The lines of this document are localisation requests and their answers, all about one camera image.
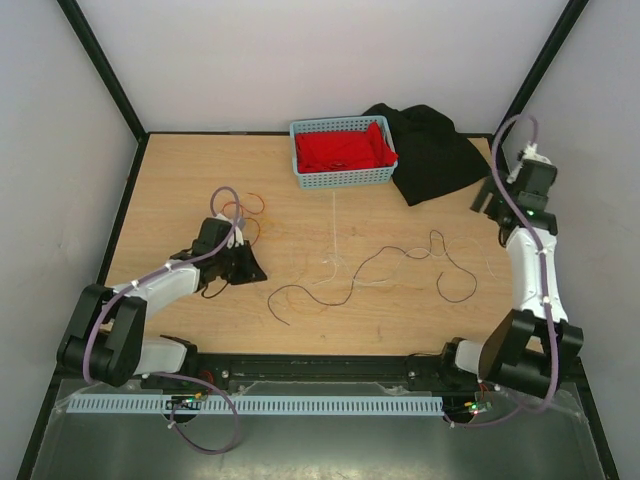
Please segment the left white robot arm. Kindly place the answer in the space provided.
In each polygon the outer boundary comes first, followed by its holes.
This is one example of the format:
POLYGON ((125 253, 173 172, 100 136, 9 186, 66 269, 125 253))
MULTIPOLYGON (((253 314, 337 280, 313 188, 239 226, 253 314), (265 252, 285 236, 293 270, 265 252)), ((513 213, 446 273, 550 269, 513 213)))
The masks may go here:
POLYGON ((88 383, 119 387, 134 376, 161 373, 177 387, 191 386, 200 373, 199 362, 188 356, 191 344, 145 339, 145 324, 216 279, 229 286, 267 279, 241 227, 222 214, 205 219, 191 247, 158 270, 113 287, 85 287, 57 349, 58 364, 88 383))

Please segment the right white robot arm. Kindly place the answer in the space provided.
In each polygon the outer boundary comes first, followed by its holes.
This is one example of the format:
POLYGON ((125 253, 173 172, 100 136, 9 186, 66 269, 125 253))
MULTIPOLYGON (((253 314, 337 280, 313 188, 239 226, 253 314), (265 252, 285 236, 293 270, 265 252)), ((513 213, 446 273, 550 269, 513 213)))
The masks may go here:
POLYGON ((485 342, 455 338, 445 345, 437 365, 445 387, 458 389, 475 375, 543 399, 578 356, 584 335, 569 324, 560 300, 557 220, 546 210, 556 177, 548 159, 524 158, 511 174, 487 177, 476 195, 472 210, 496 222, 510 258, 513 304, 485 342))

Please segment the white zip tie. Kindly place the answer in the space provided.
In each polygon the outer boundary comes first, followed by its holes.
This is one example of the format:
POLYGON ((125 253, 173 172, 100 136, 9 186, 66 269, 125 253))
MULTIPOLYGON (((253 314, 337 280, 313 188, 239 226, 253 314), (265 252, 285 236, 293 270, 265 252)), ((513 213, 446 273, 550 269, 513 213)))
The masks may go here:
POLYGON ((332 253, 330 259, 335 266, 339 265, 339 253, 338 253, 338 241, 337 241, 337 202, 336 192, 332 192, 332 205, 331 205, 331 232, 332 232, 332 253))

